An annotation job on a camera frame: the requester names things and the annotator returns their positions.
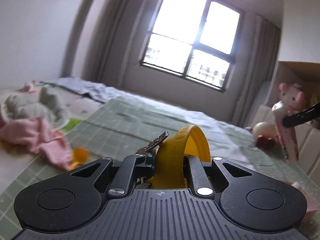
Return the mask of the cream padded headboard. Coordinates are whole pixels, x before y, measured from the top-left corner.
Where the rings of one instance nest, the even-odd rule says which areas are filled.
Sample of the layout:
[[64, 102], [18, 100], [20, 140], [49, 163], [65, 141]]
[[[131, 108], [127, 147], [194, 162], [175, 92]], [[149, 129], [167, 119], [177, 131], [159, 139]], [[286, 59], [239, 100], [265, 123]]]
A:
[[282, 135], [280, 145], [286, 147], [295, 164], [319, 185], [319, 129], [307, 122], [285, 128]]

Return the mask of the window with bars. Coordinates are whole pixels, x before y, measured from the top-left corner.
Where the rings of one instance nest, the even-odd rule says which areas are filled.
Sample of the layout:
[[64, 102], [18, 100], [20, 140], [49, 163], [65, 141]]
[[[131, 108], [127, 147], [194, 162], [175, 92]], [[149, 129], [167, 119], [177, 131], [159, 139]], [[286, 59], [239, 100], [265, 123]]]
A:
[[243, 15], [223, 0], [161, 0], [140, 65], [224, 92]]

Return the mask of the pink cloth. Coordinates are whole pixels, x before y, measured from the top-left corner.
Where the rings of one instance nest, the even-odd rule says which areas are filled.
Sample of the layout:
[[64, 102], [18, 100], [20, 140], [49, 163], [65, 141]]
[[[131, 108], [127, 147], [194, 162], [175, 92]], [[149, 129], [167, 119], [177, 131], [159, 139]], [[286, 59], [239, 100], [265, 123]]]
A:
[[29, 152], [44, 154], [56, 167], [68, 170], [72, 164], [72, 149], [60, 132], [41, 118], [18, 119], [1, 127], [1, 140], [25, 146]]

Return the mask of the grey blanket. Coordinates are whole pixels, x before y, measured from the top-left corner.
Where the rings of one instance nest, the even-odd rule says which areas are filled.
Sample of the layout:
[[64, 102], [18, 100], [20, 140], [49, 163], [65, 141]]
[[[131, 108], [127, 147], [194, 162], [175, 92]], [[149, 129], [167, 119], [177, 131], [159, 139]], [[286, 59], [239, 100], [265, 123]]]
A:
[[100, 103], [107, 103], [110, 99], [123, 95], [122, 91], [114, 87], [107, 87], [103, 83], [86, 81], [78, 77], [61, 77], [43, 81], [42, 83], [62, 87]]

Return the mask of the pink bunny plush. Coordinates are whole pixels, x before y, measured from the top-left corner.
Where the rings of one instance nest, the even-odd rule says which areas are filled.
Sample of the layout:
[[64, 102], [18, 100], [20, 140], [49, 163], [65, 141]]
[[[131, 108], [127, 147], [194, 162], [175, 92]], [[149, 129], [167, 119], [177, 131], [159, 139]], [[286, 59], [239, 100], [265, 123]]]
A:
[[[305, 108], [306, 99], [303, 91], [300, 90], [298, 84], [281, 83], [279, 85], [279, 101], [273, 105], [272, 113], [278, 135], [278, 140], [283, 139], [283, 131], [285, 127], [282, 124], [285, 116], [291, 116], [299, 113]], [[282, 147], [282, 152], [288, 164], [295, 163], [294, 157], [289, 157], [289, 152], [285, 146]]]

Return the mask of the beige curtain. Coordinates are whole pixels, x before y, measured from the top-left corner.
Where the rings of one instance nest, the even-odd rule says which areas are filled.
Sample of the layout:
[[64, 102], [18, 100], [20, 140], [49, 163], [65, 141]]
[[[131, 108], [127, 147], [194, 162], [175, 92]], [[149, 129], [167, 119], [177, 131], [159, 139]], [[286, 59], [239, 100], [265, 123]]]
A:
[[82, 0], [62, 76], [120, 88], [135, 37], [148, 33], [160, 0]]

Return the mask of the green checked bedsheet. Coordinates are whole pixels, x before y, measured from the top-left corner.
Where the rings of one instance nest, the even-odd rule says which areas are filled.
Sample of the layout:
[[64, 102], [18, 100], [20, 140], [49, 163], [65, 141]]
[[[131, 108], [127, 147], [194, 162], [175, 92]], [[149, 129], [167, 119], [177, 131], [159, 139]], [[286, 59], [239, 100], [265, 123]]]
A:
[[[156, 106], [153, 101], [120, 96], [101, 106], [66, 137], [72, 147], [89, 150], [89, 161], [99, 157], [122, 160], [129, 155], [129, 148], [136, 151], [162, 132], [174, 135], [188, 125], [197, 125], [203, 130], [212, 157], [226, 158], [281, 181], [299, 183], [318, 207], [318, 211], [299, 229], [311, 239], [319, 239], [319, 186], [297, 164], [287, 165], [279, 147], [267, 153], [256, 148], [252, 135], [243, 128], [217, 121], [200, 112]], [[1, 239], [11, 239], [21, 230], [13, 206], [17, 194], [30, 184], [60, 173], [60, 169], [48, 164], [43, 156], [38, 156], [18, 174], [1, 194]]]

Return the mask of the yellow silicone band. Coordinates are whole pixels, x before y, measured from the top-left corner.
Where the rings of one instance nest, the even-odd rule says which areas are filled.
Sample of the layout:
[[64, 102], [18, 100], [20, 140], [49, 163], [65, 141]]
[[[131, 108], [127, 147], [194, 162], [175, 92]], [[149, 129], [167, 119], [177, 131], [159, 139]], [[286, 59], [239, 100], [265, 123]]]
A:
[[204, 162], [211, 161], [207, 138], [199, 126], [185, 126], [160, 143], [156, 153], [155, 175], [149, 179], [152, 188], [186, 188], [187, 181], [183, 174], [183, 159], [186, 155], [196, 156]]

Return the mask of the brown cardboard box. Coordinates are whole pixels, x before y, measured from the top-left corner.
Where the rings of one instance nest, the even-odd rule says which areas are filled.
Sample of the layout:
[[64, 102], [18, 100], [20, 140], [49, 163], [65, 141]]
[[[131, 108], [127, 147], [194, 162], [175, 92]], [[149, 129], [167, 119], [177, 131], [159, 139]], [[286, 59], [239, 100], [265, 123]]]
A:
[[278, 61], [269, 88], [267, 105], [272, 107], [279, 101], [279, 85], [281, 83], [301, 85], [306, 97], [306, 106], [311, 107], [313, 95], [319, 98], [319, 63]]

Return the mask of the grey plush toy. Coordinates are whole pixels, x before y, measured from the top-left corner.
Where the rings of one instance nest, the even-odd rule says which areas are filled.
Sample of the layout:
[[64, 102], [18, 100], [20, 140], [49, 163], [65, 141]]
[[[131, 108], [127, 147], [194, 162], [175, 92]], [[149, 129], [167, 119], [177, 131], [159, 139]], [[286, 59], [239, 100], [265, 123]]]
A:
[[17, 119], [41, 118], [53, 129], [69, 122], [69, 113], [54, 88], [44, 86], [38, 93], [11, 94], [1, 103], [1, 118], [5, 123]]

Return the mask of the orange plastic spoon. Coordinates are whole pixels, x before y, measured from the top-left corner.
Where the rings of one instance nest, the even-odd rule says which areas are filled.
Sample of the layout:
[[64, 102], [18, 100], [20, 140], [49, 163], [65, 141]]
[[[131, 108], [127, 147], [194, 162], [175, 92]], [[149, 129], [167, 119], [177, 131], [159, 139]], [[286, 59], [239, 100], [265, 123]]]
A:
[[86, 163], [86, 161], [88, 161], [88, 158], [89, 152], [86, 149], [80, 147], [74, 149], [72, 152], [72, 162], [68, 171], [71, 171], [77, 168], [78, 166]]

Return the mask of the cream round plush toy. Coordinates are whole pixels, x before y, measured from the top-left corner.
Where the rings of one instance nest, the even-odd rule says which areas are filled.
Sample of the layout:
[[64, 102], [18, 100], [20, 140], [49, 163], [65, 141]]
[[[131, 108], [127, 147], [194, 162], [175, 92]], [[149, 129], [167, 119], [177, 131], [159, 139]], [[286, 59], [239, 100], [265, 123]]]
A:
[[272, 149], [278, 142], [276, 127], [269, 122], [259, 122], [253, 126], [252, 135], [257, 148], [263, 150]]

